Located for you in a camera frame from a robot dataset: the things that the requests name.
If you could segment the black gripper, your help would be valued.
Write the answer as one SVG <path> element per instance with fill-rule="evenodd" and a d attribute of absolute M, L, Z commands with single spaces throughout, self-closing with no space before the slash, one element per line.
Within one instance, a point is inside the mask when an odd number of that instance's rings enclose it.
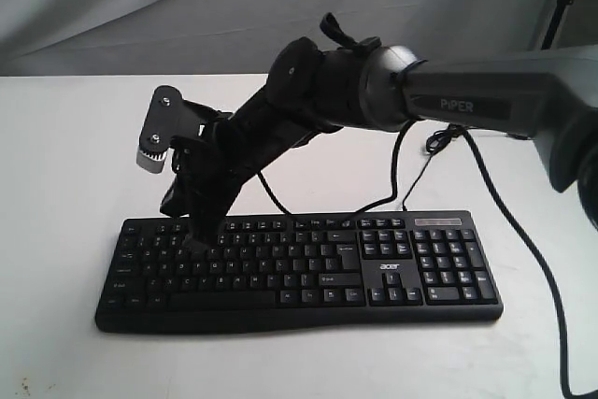
<path fill-rule="evenodd" d="M 307 136 L 307 127 L 270 105 L 259 90 L 236 112 L 207 125 L 200 142 L 175 148 L 175 179 L 160 212 L 189 216 L 182 247 L 200 253 L 216 248 L 221 224 L 243 185 Z"/>

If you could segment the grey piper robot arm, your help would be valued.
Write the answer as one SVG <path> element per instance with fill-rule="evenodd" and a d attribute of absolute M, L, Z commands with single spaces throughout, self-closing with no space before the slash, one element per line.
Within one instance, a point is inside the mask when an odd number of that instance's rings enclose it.
<path fill-rule="evenodd" d="M 442 121 L 532 139 L 552 188 L 576 186 L 597 219 L 597 49 L 540 50 L 433 62 L 401 46 L 321 51 L 288 45 L 267 79 L 232 114 L 183 103 L 175 179 L 160 205 L 188 216 L 192 237 L 212 244 L 243 185 L 287 150 L 344 127 L 397 133 Z"/>

